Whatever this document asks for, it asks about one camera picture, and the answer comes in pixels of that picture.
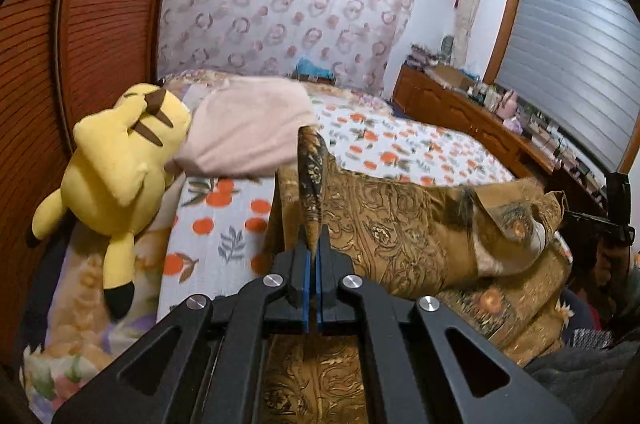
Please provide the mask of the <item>person right hand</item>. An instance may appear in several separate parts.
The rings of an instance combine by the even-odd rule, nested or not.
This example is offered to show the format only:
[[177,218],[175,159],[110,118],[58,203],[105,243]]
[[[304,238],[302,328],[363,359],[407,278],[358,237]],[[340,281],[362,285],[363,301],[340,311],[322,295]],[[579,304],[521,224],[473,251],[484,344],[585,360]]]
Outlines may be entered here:
[[601,240],[597,246],[594,276],[617,310],[633,305],[639,299],[639,266],[630,246],[613,246]]

